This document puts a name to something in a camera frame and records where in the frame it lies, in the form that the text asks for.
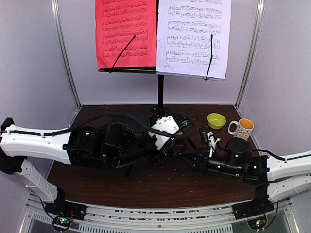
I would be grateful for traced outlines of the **black music stand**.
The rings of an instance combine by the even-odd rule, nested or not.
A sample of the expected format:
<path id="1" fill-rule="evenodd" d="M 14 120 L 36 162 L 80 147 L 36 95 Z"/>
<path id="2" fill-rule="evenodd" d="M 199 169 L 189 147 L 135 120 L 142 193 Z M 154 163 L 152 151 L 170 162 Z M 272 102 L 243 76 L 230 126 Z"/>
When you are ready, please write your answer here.
<path id="1" fill-rule="evenodd" d="M 136 36 L 133 35 L 133 37 L 131 38 L 131 40 L 128 42 L 128 44 L 124 47 L 124 49 L 121 51 L 121 53 L 118 55 L 118 57 L 116 58 L 113 66 L 110 69 L 107 68 L 101 68 L 99 69 L 100 72 L 109 72 L 109 73 L 113 73 L 113 72 L 138 72 L 138 73 L 152 73 L 155 74 L 155 71 L 152 70 L 146 70 L 146 69 L 135 69 L 135 68 L 126 68 L 126 67 L 121 67 L 121 68 L 115 68 L 115 65 L 117 63 L 117 61 L 121 58 L 122 54 L 125 52 L 125 50 L 129 47 L 129 45 L 135 40 Z M 211 67 L 211 63 L 213 61 L 213 45 L 212 45 L 212 40 L 213 40 L 213 35 L 210 35 L 210 43 L 211 43 L 211 55 L 210 55 L 210 59 L 208 62 L 208 69 L 207 69 L 207 74 L 206 76 L 203 78 L 203 80 L 207 81 L 208 80 L 208 74 L 209 74 L 209 70 Z M 161 116 L 163 116 L 167 110 L 164 110 L 164 75 L 157 75 L 158 78 L 158 103 L 157 105 L 155 105 L 155 107 L 153 108 L 153 110 L 157 113 L 160 114 Z"/>

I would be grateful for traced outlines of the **white sheet music page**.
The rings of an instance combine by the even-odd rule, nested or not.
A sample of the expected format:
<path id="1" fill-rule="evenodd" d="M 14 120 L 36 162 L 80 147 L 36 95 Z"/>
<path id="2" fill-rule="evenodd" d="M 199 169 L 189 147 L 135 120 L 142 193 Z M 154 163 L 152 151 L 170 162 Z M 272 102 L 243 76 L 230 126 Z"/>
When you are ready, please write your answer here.
<path id="1" fill-rule="evenodd" d="M 156 72 L 224 80 L 231 8 L 230 0 L 160 0 Z"/>

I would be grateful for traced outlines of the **red paper sheet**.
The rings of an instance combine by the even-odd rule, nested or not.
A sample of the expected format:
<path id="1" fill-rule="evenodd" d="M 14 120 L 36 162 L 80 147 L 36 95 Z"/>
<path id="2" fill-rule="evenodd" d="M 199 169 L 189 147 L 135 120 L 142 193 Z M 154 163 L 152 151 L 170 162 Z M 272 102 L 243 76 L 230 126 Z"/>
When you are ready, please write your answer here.
<path id="1" fill-rule="evenodd" d="M 99 69 L 156 66 L 155 0 L 97 0 L 95 21 Z"/>

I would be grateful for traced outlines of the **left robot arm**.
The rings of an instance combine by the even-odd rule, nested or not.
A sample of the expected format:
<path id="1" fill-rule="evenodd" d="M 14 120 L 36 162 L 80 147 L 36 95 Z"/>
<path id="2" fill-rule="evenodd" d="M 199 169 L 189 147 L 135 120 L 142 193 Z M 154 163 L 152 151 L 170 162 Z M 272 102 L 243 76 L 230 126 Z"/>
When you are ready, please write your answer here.
<path id="1" fill-rule="evenodd" d="M 21 176 L 47 207 L 64 216 L 70 211 L 64 191 L 42 178 L 29 157 L 96 169 L 132 169 L 146 159 L 158 166 L 176 155 L 174 136 L 187 124 L 180 115 L 156 120 L 139 114 L 111 114 L 110 118 L 102 128 L 83 123 L 54 132 L 21 128 L 7 118 L 0 128 L 0 169 Z"/>

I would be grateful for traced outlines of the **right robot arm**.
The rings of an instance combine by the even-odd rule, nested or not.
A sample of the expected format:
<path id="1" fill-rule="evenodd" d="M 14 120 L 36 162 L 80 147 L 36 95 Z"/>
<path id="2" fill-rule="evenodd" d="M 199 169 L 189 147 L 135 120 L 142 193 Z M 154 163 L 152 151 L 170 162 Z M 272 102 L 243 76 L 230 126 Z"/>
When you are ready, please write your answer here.
<path id="1" fill-rule="evenodd" d="M 255 198 L 249 203 L 253 214 L 260 214 L 268 205 L 284 200 L 311 188 L 310 151 L 277 156 L 263 150 L 263 155 L 251 144 L 231 139 L 224 155 L 217 155 L 213 146 L 181 154 L 181 160 L 194 172 L 205 175 L 208 171 L 225 174 L 256 187 Z"/>

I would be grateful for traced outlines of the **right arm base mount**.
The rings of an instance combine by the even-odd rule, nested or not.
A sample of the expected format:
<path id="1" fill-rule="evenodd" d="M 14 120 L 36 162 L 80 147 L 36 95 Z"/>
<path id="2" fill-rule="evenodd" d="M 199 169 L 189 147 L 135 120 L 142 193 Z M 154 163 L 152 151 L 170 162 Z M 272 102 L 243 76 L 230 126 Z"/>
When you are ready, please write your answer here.
<path id="1" fill-rule="evenodd" d="M 235 219 L 246 219 L 248 227 L 254 231 L 262 231 L 268 227 L 267 213 L 274 209 L 274 205 L 270 202 L 256 201 L 238 203 L 232 206 Z"/>

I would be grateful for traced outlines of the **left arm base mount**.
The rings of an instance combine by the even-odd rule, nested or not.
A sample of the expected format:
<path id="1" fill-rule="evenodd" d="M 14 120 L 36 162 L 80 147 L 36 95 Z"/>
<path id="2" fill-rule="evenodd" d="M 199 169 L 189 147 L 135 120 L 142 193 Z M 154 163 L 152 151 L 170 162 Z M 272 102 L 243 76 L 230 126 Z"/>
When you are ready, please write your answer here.
<path id="1" fill-rule="evenodd" d="M 72 226 L 74 220 L 84 220 L 87 207 L 67 201 L 63 207 L 44 203 L 44 211 L 52 219 L 53 228 L 58 232 L 64 232 Z"/>

